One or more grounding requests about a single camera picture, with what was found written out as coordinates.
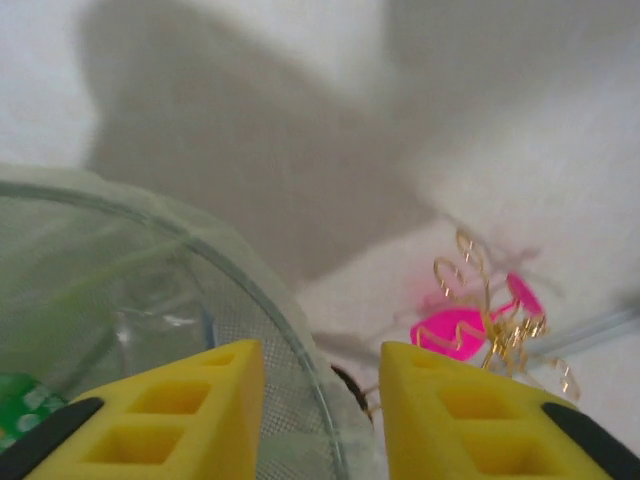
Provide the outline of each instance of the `gold wire ornament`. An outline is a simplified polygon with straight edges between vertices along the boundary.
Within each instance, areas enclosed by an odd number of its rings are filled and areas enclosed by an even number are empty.
[[[434,261],[433,270],[436,280],[446,298],[454,304],[478,309],[481,316],[482,330],[470,325],[466,321],[459,321],[455,327],[453,340],[443,339],[431,332],[426,326],[421,325],[416,329],[416,343],[424,346],[423,339],[443,348],[460,350],[464,343],[463,332],[478,339],[486,339],[489,342],[487,352],[481,368],[494,372],[504,371],[507,376],[522,375],[527,382],[543,388],[527,370],[529,354],[526,343],[529,339],[539,338],[549,333],[547,319],[542,307],[537,302],[535,295],[526,283],[515,273],[509,273],[512,283],[510,286],[512,302],[492,309],[492,289],[490,276],[485,269],[484,256],[473,238],[463,230],[456,232],[456,244],[464,263],[475,270],[482,281],[482,293],[459,295],[445,279],[443,271],[448,270],[457,281],[457,287],[464,291],[468,284],[467,277],[454,261],[447,257],[438,257]],[[536,360],[561,372],[560,384],[562,392],[572,400],[578,400],[581,395],[580,387],[573,376],[569,365],[561,358],[545,358],[537,356]]]

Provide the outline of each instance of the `white surface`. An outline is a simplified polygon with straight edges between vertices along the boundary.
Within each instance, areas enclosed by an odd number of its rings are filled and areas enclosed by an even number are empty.
[[[537,252],[570,327],[638,298],[639,25],[637,0],[4,1],[0,160],[228,220],[320,333],[362,337],[433,291],[450,216]],[[626,372],[633,409],[637,355],[585,376]],[[587,409],[640,450],[605,391]]]

